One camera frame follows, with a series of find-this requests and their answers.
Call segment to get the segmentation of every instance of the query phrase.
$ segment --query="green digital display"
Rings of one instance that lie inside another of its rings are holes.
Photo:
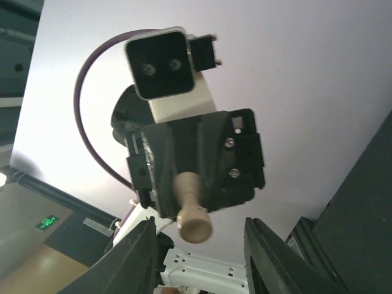
[[[48,227],[51,227],[58,220],[59,219],[54,215],[50,215],[46,219],[42,220],[42,222],[37,224],[36,228],[38,228],[41,231],[45,231]]]

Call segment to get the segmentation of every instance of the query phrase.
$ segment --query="white panel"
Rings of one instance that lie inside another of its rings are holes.
[[[212,214],[215,233],[190,246],[243,261],[246,216],[285,238],[300,216],[317,217],[392,109],[392,1],[99,1],[45,3],[12,163],[121,217],[134,194],[91,159],[74,123],[72,93],[87,56],[121,32],[182,26],[217,33],[223,66],[205,73],[219,110],[251,108],[262,135],[266,187],[249,204]],[[110,116],[132,83],[123,47],[91,69],[82,95],[99,154],[129,178]]]

